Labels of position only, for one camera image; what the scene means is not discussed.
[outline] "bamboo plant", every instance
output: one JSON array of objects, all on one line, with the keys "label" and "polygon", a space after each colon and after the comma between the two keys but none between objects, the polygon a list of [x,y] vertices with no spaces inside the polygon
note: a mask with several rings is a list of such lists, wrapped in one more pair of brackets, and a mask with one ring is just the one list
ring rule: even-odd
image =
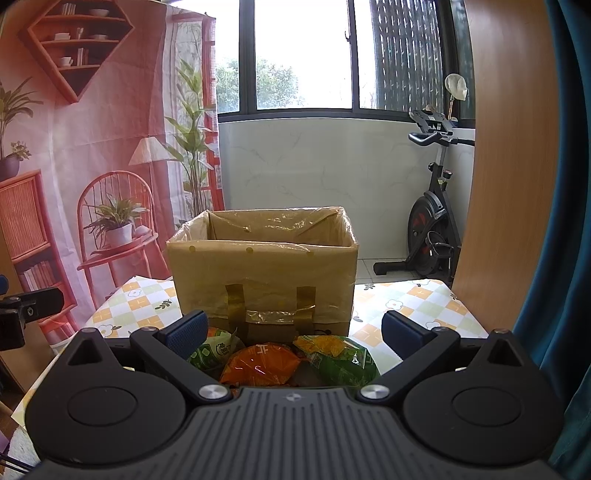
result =
[{"label": "bamboo plant", "polygon": [[41,100],[32,100],[29,97],[30,94],[36,93],[35,91],[21,93],[22,88],[31,78],[25,79],[14,90],[5,90],[0,81],[0,159],[4,158],[4,133],[8,124],[21,113],[33,117],[33,110],[31,110],[30,105],[34,103],[43,104]]},{"label": "bamboo plant", "polygon": [[165,117],[175,127],[174,134],[180,149],[166,145],[168,152],[178,160],[187,175],[183,182],[183,189],[190,193],[190,214],[196,216],[207,208],[203,192],[203,184],[207,177],[207,169],[213,167],[207,163],[205,152],[211,147],[205,142],[209,128],[203,126],[205,108],[203,107],[203,82],[200,71],[196,71],[188,62],[181,60],[180,68],[176,68],[182,82],[177,83],[178,99],[183,106],[185,118],[181,122]]}]

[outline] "printed backdrop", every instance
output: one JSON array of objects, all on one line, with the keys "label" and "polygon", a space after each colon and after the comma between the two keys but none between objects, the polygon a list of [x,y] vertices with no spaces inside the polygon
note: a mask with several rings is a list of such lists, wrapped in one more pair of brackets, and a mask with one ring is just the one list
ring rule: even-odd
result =
[{"label": "printed backdrop", "polygon": [[[98,4],[22,0],[0,30],[0,227],[22,290],[64,293],[41,323],[50,344],[132,276],[170,276],[165,241],[224,207],[215,19]],[[96,207],[127,200],[147,211],[124,245],[88,228]]]}]

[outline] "blue curtain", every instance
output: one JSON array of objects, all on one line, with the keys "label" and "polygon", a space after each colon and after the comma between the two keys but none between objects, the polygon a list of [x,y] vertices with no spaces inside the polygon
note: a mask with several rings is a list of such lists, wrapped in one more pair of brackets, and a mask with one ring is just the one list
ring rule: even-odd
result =
[{"label": "blue curtain", "polygon": [[540,262],[514,331],[564,405],[550,463],[569,480],[590,480],[591,3],[546,5],[559,83],[558,170]]}]

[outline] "cardboard box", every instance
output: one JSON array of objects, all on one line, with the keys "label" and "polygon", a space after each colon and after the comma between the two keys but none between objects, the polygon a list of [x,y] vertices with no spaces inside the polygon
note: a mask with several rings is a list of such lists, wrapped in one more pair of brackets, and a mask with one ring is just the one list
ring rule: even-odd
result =
[{"label": "cardboard box", "polygon": [[183,314],[247,343],[347,335],[358,249],[342,207],[208,211],[167,242]]}]

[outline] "wooden door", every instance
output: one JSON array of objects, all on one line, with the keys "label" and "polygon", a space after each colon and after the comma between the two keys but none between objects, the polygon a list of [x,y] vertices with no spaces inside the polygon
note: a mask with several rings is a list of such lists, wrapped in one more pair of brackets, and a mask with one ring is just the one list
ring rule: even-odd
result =
[{"label": "wooden door", "polygon": [[[0,226],[0,273],[9,282],[8,294],[21,293],[21,284],[14,270],[2,227]],[[25,329],[25,346],[0,352],[0,361],[18,386],[26,392],[53,359],[53,353],[36,322]]]},{"label": "wooden door", "polygon": [[487,330],[512,328],[540,256],[556,178],[558,86],[541,0],[465,0],[476,149],[453,291]]}]

